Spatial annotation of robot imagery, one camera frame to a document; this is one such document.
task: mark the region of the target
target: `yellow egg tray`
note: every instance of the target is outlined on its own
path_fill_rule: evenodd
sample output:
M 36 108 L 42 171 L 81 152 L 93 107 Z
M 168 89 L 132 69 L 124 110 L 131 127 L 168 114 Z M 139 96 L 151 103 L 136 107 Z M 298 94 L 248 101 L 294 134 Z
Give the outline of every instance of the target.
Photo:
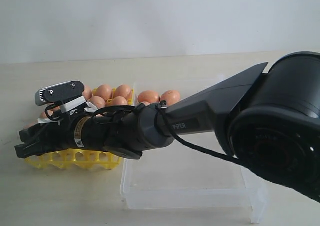
M 112 97 L 106 103 L 112 102 L 116 89 L 112 89 Z M 128 100 L 128 105 L 133 104 L 134 90 L 131 90 L 131 98 Z M 90 169 L 94 165 L 102 166 L 105 169 L 113 169 L 120 164 L 121 158 L 109 152 L 67 149 L 46 153 L 41 156 L 31 156 L 24 160 L 38 169 L 44 169 L 48 165 L 54 165 L 60 169 L 68 169 L 71 165 L 77 165 L 83 169 Z
M 97 89 L 93 89 L 92 91 L 92 94 L 95 95 Z M 115 91 L 116 91 L 116 88 L 113 88 L 112 89 L 112 96 L 111 96 L 111 99 L 107 100 L 105 103 L 106 104 L 110 104 L 113 100 L 113 98 L 115 97 Z M 134 90 L 131 90 L 131 94 L 130 94 L 130 99 L 128 100 L 128 105 L 133 105 L 133 95 L 134 95 Z

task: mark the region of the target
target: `robotic arm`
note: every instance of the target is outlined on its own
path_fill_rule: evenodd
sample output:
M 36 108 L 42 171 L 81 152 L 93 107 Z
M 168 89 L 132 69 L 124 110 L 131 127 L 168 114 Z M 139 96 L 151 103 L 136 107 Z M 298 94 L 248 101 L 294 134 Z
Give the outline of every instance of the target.
M 79 81 L 46 87 L 36 104 L 61 110 L 19 132 L 26 158 L 67 148 L 108 151 L 139 159 L 174 139 L 247 167 L 258 176 L 320 202 L 320 54 L 297 52 L 255 65 L 173 106 L 112 106 L 96 110 Z M 221 154 L 179 135 L 215 131 Z

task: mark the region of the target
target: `white table surface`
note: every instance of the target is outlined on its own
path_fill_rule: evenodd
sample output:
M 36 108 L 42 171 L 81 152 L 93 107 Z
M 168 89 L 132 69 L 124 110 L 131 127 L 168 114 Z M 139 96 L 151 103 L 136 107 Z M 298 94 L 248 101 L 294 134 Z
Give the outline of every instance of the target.
M 114 170 L 39 170 L 16 157 L 18 131 L 41 107 L 34 93 L 47 85 L 80 80 L 92 88 L 138 80 L 232 76 L 254 64 L 273 63 L 288 52 L 189 57 L 30 63 L 0 66 L 1 226 L 249 225 L 247 208 L 125 210 L 120 196 L 122 165 Z M 320 204 L 267 182 L 269 206 L 261 226 L 320 225 Z

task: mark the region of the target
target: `transparent plastic box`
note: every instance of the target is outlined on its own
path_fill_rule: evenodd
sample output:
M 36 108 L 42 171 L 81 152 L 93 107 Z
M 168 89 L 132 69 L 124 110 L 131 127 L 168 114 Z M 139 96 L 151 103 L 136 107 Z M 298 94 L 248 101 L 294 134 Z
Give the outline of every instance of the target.
M 141 82 L 134 85 L 134 103 L 144 90 L 163 94 L 175 89 L 181 99 L 224 80 Z M 224 153 L 214 132 L 182 136 L 185 140 Z M 251 222 L 260 223 L 268 192 L 260 177 L 246 168 L 190 149 L 178 141 L 145 151 L 140 160 L 125 160 L 121 195 L 129 209 L 252 207 Z

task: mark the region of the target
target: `sticker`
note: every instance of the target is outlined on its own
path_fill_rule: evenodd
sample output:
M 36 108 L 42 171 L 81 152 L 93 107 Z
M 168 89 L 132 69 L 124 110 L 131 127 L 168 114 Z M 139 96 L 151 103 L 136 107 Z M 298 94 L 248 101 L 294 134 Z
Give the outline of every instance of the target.
M 74 129 L 74 141 L 76 145 L 81 148 L 85 147 L 81 139 L 82 128 L 84 127 L 85 123 L 89 118 L 91 117 L 83 117 L 82 119 L 80 119 Z

